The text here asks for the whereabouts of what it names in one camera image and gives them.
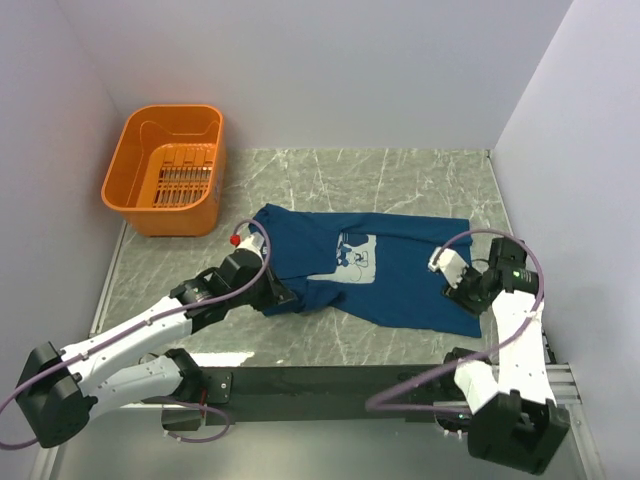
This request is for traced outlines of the blue t shirt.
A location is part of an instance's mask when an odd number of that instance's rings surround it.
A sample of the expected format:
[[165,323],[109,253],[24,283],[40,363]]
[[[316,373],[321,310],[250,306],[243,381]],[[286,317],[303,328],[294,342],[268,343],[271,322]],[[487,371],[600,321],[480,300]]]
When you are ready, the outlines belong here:
[[428,268],[466,219],[384,213],[312,213],[267,204],[254,216],[269,235],[270,267],[295,298],[266,315],[333,307],[389,328],[481,337],[479,320],[444,297]]

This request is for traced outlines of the orange plastic basket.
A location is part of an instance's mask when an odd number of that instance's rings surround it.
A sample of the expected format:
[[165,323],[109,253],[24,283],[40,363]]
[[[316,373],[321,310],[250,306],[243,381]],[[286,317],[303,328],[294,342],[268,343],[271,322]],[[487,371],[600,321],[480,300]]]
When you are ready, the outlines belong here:
[[223,114],[150,105],[126,121],[101,196],[138,234],[200,237],[216,226],[226,169]]

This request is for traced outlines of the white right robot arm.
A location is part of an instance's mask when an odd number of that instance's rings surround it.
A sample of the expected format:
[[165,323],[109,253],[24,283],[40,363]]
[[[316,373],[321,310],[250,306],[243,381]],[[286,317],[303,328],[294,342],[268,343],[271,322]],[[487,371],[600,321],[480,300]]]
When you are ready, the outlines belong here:
[[467,440],[472,457],[541,475],[570,429],[570,416],[546,370],[540,276],[528,269],[522,242],[509,238],[492,240],[487,264],[480,272],[443,247],[429,260],[429,269],[446,279],[446,298],[472,314],[493,313],[501,346],[496,365],[462,348],[447,354],[455,364],[439,374],[440,390],[465,400],[469,410],[435,419],[445,433]]

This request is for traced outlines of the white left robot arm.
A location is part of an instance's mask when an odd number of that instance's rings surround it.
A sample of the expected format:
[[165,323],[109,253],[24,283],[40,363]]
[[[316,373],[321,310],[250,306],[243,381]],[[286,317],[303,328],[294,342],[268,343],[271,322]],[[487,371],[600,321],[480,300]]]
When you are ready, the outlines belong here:
[[222,321],[235,308],[262,312],[294,298],[260,255],[239,248],[108,331],[62,349],[50,342],[34,348],[19,377],[16,403],[35,443],[51,448],[123,405],[159,397],[189,401],[203,388],[200,367],[189,354],[172,349],[148,366],[139,358]]

